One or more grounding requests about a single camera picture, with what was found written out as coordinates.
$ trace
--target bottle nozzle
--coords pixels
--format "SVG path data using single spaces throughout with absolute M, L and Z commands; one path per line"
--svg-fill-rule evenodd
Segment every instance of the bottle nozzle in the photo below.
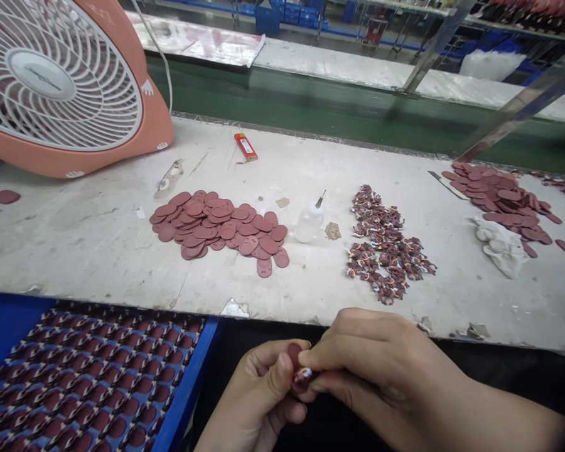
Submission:
M 326 193 L 326 190 L 324 191 L 324 193 L 322 193 L 322 196 L 320 197 L 320 199 L 316 203 L 316 208 L 320 208 L 320 205 L 322 204 L 322 198 L 325 197 L 325 193 Z

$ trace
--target orange lighter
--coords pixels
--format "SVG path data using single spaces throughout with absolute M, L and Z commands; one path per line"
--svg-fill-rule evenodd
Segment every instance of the orange lighter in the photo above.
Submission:
M 247 161 L 257 160 L 256 151 L 253 149 L 253 146 L 251 146 L 251 143 L 245 134 L 235 134 L 234 139 L 239 144 L 240 150 L 243 151 L 243 154 L 245 154 Z

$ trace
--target white rag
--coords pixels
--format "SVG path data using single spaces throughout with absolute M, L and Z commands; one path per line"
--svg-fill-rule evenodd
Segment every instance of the white rag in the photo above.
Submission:
M 516 279 L 523 263 L 529 256 L 521 244 L 521 236 L 509 231 L 503 225 L 489 222 L 482 217 L 472 217 L 477 225 L 476 235 L 479 240 L 486 242 L 482 250 L 492 258 L 492 261 L 506 276 Z

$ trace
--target white plastic squeeze bottle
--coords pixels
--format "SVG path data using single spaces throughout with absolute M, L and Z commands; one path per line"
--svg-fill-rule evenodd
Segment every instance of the white plastic squeeze bottle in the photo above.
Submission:
M 297 226 L 295 226 L 295 238 L 298 242 L 308 243 L 314 238 L 318 230 L 322 227 L 325 221 L 322 209 L 322 198 L 326 193 L 322 194 L 316 205 L 309 206 L 301 211 L 297 219 Z

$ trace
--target electric fan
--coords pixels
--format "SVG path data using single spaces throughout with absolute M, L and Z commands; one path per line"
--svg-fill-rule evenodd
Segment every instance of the electric fan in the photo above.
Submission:
M 172 141 L 116 0 L 0 0 L 0 159 L 75 178 Z

